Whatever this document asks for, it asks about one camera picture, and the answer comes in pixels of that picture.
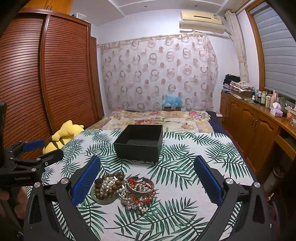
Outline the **person's left hand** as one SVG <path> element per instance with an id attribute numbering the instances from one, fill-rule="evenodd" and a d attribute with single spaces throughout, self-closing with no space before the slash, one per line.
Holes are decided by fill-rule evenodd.
<path id="1" fill-rule="evenodd" d="M 13 196 L 11 199 L 13 201 L 12 207 L 14 208 L 14 213 L 18 218 L 24 219 L 29 200 L 26 187 L 20 187 L 17 195 Z"/>

